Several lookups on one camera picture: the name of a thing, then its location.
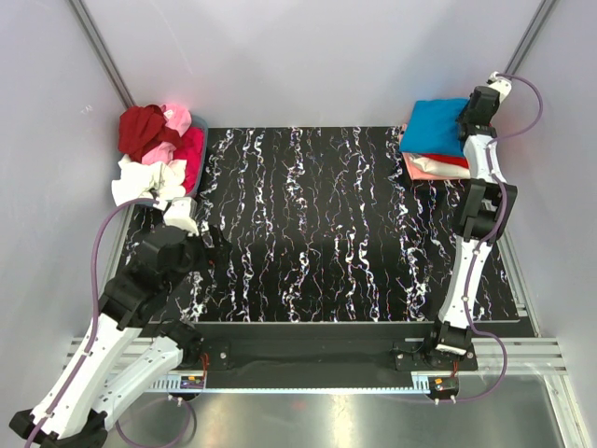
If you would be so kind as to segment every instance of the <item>black bracket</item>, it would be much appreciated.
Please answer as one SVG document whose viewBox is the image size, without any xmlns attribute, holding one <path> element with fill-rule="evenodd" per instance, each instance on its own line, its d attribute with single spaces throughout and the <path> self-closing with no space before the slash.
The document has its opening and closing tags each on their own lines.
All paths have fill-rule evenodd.
<svg viewBox="0 0 597 448">
<path fill-rule="evenodd" d="M 436 320 L 422 343 L 394 343 L 398 371 L 450 371 L 458 362 L 461 371 L 478 369 L 471 329 L 458 329 Z"/>
<path fill-rule="evenodd" d="M 491 120 L 500 106 L 500 93 L 487 86 L 478 86 L 471 93 L 470 99 L 456 122 L 458 140 L 464 142 L 469 135 L 497 136 Z"/>
<path fill-rule="evenodd" d="M 35 428 L 33 409 L 15 413 L 10 420 L 10 428 L 22 439 L 26 440 Z M 104 428 L 105 413 L 90 411 L 87 423 L 78 434 L 58 440 L 58 434 L 52 432 L 46 434 L 39 431 L 35 436 L 34 443 L 40 448 L 100 448 L 104 446 L 108 438 L 108 432 Z"/>
<path fill-rule="evenodd" d="M 514 185 L 505 184 L 505 187 L 506 213 L 497 234 L 489 240 L 490 244 L 495 243 L 504 233 L 518 195 L 518 189 Z M 483 209 L 483 201 L 490 201 L 496 207 L 495 210 Z M 480 240 L 493 229 L 501 204 L 502 192 L 497 184 L 485 182 L 483 179 L 470 179 L 465 187 L 464 197 L 454 213 L 454 233 L 464 237 L 465 241 L 471 238 Z"/>
<path fill-rule="evenodd" d="M 230 243 L 220 229 L 211 226 L 209 232 L 214 247 L 177 227 L 157 227 L 137 247 L 131 262 L 107 282 L 100 311 L 116 320 L 118 329 L 144 328 L 188 273 L 200 271 L 209 278 L 211 267 L 216 275 L 225 273 Z"/>
<path fill-rule="evenodd" d="M 193 369 L 201 365 L 201 342 L 203 338 L 195 327 L 176 320 L 172 324 L 164 326 L 160 333 L 172 339 L 178 348 L 183 351 L 183 360 L 177 369 Z"/>
</svg>

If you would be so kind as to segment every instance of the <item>white wall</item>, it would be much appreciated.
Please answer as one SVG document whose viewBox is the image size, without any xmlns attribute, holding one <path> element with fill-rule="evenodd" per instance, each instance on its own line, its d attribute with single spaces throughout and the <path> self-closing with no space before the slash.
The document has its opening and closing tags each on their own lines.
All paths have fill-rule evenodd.
<svg viewBox="0 0 597 448">
<path fill-rule="evenodd" d="M 519 199 L 508 223 L 541 329 L 557 336 L 584 418 L 597 441 L 597 3 L 556 6 L 520 70 L 543 92 L 537 127 L 499 147 Z M 501 134 L 533 120 L 522 84 L 500 109 Z"/>
<path fill-rule="evenodd" d="M 388 125 L 502 70 L 539 0 L 87 0 L 138 104 L 213 127 Z"/>
<path fill-rule="evenodd" d="M 12 414 L 44 397 L 89 324 L 123 106 L 65 1 L 2 2 L 0 40 L 0 444 L 17 447 Z"/>
</svg>

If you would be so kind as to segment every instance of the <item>metal floor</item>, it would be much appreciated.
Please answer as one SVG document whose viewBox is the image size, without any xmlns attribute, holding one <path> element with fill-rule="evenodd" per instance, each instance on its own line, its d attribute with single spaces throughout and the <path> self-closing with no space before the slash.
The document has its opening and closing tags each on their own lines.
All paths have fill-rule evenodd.
<svg viewBox="0 0 597 448">
<path fill-rule="evenodd" d="M 492 377 L 463 377 L 462 396 L 485 390 Z M 184 411 L 171 402 L 126 413 L 125 434 L 161 446 L 180 430 Z M 540 377 L 508 376 L 486 399 L 436 407 L 405 396 L 204 394 L 192 402 L 198 427 L 176 446 L 201 448 L 461 448 L 563 447 Z M 128 446 L 112 431 L 105 447 Z"/>
</svg>

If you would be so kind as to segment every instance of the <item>crumpled towel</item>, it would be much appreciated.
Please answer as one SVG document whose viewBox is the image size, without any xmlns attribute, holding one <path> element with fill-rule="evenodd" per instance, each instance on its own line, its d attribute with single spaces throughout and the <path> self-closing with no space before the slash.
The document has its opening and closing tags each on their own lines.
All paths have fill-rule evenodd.
<svg viewBox="0 0 597 448">
<path fill-rule="evenodd" d="M 162 143 L 180 147 L 180 134 L 166 126 L 166 118 L 157 105 L 128 108 L 118 126 L 118 150 L 141 161 L 143 156 Z"/>
<path fill-rule="evenodd" d="M 203 168 L 201 160 L 204 138 L 205 134 L 202 129 L 190 127 L 183 135 L 182 146 L 174 152 L 175 160 L 187 161 L 187 171 L 185 181 L 183 182 L 183 187 L 185 187 L 187 193 L 190 193 L 195 188 L 199 170 Z"/>
<path fill-rule="evenodd" d="M 170 201 L 185 196 L 182 183 L 185 180 L 187 161 L 161 161 L 143 165 L 124 156 L 118 162 L 120 180 L 112 181 L 112 196 L 116 205 L 121 205 L 136 198 L 153 198 Z"/>
<path fill-rule="evenodd" d="M 167 104 L 161 107 L 164 117 L 166 118 L 166 126 L 178 132 L 182 137 L 190 126 L 191 116 L 190 112 L 181 105 Z M 143 165 L 151 165 L 157 161 L 170 163 L 173 159 L 173 152 L 181 145 L 173 145 L 168 142 L 161 143 L 158 147 L 151 149 L 141 159 Z"/>
</svg>

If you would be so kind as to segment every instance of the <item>white cloth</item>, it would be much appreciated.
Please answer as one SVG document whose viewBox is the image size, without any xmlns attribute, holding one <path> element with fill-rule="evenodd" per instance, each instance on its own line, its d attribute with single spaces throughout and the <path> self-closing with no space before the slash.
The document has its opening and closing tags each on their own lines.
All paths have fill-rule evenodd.
<svg viewBox="0 0 597 448">
<path fill-rule="evenodd" d="M 170 201 L 186 194 L 182 186 L 185 180 L 187 161 L 175 160 L 166 164 L 157 161 L 143 165 L 124 156 L 119 162 L 120 180 L 112 181 L 112 197 L 116 205 L 137 198 L 153 198 Z"/>
<path fill-rule="evenodd" d="M 454 179 L 470 179 L 470 170 L 463 166 L 444 163 L 443 161 L 434 161 L 425 156 L 409 154 L 410 162 L 424 173 L 430 175 L 441 175 Z"/>
</svg>

